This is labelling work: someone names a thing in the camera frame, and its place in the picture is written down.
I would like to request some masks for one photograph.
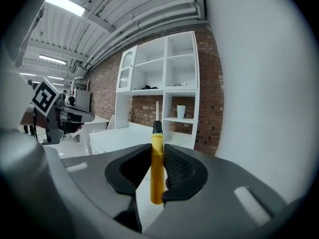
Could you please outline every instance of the glass cabinet door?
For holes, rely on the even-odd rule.
[[[132,73],[135,62],[137,46],[123,52],[116,92],[131,91]]]

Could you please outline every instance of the yellow screwdriver handle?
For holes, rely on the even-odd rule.
[[[164,143],[161,133],[152,134],[151,160],[151,202],[162,204],[161,195],[164,192]]]

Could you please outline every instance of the screwdriver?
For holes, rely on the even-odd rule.
[[[163,130],[159,120],[159,102],[156,102],[156,121],[153,122],[152,160],[151,160],[151,202],[162,204],[164,192],[164,143]]]

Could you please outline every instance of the screwdriver shaft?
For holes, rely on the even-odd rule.
[[[156,102],[156,120],[159,120],[159,102]]]

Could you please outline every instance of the gray robot arm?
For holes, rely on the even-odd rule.
[[[63,94],[60,94],[46,117],[47,141],[44,141],[42,145],[59,144],[63,134],[74,133],[79,123],[91,122],[94,117],[92,113],[65,105]]]

